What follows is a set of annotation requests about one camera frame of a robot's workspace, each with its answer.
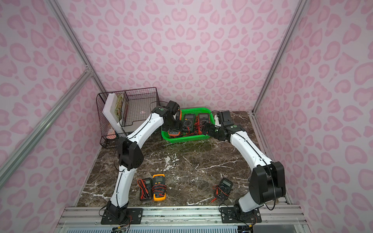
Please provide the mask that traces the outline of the orange Victor multimeter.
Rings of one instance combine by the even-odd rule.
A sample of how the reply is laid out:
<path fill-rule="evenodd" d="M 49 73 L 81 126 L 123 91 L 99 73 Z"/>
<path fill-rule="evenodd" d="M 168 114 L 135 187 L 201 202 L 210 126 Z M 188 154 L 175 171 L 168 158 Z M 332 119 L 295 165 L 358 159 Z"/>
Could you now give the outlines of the orange Victor multimeter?
<path fill-rule="evenodd" d="M 176 114 L 173 116 L 173 123 L 168 129 L 168 135 L 170 138 L 177 138 L 182 136 L 182 111 L 178 109 Z"/>

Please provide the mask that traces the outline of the red Aneng large multimeter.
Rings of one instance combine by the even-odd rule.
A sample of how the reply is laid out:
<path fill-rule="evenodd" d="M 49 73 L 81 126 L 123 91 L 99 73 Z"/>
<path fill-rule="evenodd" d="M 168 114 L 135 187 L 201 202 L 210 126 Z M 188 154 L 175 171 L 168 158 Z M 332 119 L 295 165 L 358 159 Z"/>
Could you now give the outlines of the red Aneng large multimeter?
<path fill-rule="evenodd" d="M 196 130 L 198 135 L 202 135 L 202 129 L 206 123 L 210 123 L 209 114 L 199 113 L 197 116 Z"/>

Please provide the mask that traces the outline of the small green multimeter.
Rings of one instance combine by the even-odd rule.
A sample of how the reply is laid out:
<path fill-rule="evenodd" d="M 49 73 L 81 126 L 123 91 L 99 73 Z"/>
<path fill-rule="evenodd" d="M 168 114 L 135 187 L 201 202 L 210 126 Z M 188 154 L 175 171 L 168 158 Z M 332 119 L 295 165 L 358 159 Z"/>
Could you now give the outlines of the small green multimeter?
<path fill-rule="evenodd" d="M 233 188 L 233 182 L 227 178 L 222 178 L 218 185 L 213 187 L 214 198 L 210 203 L 220 201 L 224 203 L 230 196 Z"/>

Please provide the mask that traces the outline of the yellow Aneng multimeter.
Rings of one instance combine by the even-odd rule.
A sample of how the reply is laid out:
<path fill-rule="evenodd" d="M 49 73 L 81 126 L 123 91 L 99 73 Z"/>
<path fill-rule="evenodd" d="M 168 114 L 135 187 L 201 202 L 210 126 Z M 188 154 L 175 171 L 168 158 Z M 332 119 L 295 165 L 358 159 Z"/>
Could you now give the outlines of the yellow Aneng multimeter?
<path fill-rule="evenodd" d="M 155 202 L 164 201 L 167 197 L 167 186 L 166 186 L 166 178 L 164 174 L 155 174 L 153 175 L 153 186 L 152 186 L 152 193 L 153 193 L 153 200 Z"/>

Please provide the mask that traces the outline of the small black multimeter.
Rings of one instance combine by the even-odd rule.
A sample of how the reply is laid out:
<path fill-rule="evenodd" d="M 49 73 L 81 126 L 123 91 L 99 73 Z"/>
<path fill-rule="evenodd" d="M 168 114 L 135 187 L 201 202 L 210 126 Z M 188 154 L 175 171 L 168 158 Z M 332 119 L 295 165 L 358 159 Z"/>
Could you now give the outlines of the small black multimeter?
<path fill-rule="evenodd" d="M 153 199 L 153 181 L 151 178 L 138 179 L 137 184 L 140 188 L 139 200 L 141 202 L 151 201 Z"/>

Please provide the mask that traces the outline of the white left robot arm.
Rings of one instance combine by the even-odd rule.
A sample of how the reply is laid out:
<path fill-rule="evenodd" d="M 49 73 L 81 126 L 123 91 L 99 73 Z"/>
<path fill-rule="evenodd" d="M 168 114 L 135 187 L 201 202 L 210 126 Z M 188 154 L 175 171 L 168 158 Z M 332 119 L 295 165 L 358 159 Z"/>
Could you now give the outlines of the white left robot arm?
<path fill-rule="evenodd" d="M 125 214 L 129 202 L 129 191 L 137 168 L 144 161 L 141 151 L 146 140 L 160 127 L 165 130 L 176 124 L 179 104 L 169 101 L 166 106 L 155 107 L 149 117 L 134 132 L 119 140 L 117 147 L 119 174 L 114 193 L 107 203 L 105 216 L 119 219 Z"/>

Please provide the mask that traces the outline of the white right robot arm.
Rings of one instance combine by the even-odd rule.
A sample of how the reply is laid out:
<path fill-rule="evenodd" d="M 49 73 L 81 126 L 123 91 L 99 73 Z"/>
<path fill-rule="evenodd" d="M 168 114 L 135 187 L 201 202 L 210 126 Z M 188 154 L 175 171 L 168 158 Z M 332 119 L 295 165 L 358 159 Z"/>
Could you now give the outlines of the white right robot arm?
<path fill-rule="evenodd" d="M 267 157 L 250 139 L 245 129 L 236 124 L 229 111 L 218 112 L 215 123 L 204 123 L 202 133 L 219 141 L 231 143 L 243 156 L 249 168 L 249 191 L 236 201 L 238 214 L 246 214 L 267 202 L 286 195 L 285 168 L 281 162 Z"/>

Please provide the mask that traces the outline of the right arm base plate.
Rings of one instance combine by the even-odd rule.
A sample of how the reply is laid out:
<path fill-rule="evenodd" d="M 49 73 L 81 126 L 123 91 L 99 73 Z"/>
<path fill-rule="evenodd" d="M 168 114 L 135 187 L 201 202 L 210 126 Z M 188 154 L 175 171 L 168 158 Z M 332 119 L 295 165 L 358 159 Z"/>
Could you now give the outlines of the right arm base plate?
<path fill-rule="evenodd" d="M 238 205 L 229 207 L 222 204 L 218 207 L 222 223 L 246 223 L 255 225 L 262 222 L 262 217 L 258 209 L 243 212 Z"/>

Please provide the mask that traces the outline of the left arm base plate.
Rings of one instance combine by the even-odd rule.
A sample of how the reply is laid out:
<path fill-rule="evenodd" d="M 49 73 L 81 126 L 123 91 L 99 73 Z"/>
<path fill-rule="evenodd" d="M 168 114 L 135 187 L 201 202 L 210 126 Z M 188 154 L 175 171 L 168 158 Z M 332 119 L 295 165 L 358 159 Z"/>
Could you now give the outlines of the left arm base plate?
<path fill-rule="evenodd" d="M 105 210 L 101 225 L 141 224 L 143 208 L 125 208 L 123 210 Z"/>

